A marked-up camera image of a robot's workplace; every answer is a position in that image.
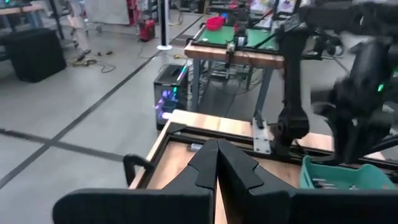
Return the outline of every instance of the white pole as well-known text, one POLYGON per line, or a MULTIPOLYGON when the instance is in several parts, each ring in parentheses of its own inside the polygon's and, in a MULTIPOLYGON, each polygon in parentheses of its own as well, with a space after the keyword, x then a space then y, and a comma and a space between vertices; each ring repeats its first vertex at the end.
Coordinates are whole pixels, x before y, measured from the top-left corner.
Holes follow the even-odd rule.
POLYGON ((160 6, 160 45, 157 46, 159 50, 170 50, 169 45, 169 0, 159 0, 160 6))

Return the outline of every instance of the green mat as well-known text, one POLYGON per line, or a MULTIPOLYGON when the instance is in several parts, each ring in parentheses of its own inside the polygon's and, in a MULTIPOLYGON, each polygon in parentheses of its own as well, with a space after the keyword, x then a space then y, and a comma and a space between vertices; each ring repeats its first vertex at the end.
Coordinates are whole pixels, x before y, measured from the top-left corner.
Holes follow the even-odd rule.
MULTIPOLYGON (((231 41, 234 35, 234 27, 231 26, 223 26, 219 30, 211 31, 204 30, 201 36, 199 36, 198 40, 201 41, 203 39, 208 39, 209 43, 212 44, 225 44, 227 41, 231 41)), ((265 32, 259 29, 248 29, 248 37, 249 43, 248 47, 255 46, 261 41, 265 40, 269 37, 270 33, 265 32)), ((264 49, 266 47, 274 47, 275 43, 273 40, 270 40, 263 44, 260 49, 264 49)))

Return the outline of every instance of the pc tower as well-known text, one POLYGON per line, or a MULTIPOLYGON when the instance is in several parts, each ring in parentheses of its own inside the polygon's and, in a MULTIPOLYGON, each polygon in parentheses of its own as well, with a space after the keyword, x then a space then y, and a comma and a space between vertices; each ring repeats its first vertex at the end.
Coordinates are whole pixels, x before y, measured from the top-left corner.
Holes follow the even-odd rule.
POLYGON ((161 130, 174 109, 186 110, 188 66, 170 64, 154 81, 156 128, 161 130))

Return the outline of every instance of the green plastic bin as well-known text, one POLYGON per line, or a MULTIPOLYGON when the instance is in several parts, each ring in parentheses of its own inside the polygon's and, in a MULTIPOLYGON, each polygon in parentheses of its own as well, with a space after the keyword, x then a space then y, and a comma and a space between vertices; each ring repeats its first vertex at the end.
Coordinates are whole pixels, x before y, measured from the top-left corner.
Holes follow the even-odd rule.
POLYGON ((300 188, 314 189, 313 179, 323 179, 337 189, 349 189, 355 185, 358 189, 395 189, 395 185, 382 170, 371 164, 360 169, 338 166, 325 166, 311 163, 305 156, 300 173, 300 188))

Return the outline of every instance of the metal rod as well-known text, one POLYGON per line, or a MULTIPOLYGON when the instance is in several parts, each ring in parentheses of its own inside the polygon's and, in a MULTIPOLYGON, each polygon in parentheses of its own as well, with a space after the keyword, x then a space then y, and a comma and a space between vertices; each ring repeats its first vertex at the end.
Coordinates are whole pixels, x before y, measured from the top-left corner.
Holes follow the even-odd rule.
POLYGON ((65 36, 63 35, 63 30, 62 30, 62 26, 61 26, 61 23, 60 23, 60 18, 59 18, 59 15, 58 15, 57 8, 55 7, 54 0, 49 0, 49 1, 50 1, 50 6, 51 6, 52 13, 53 13, 53 17, 55 19, 55 23, 57 24, 57 29, 58 29, 58 32, 60 34, 60 38, 61 38, 61 40, 65 40, 65 36))

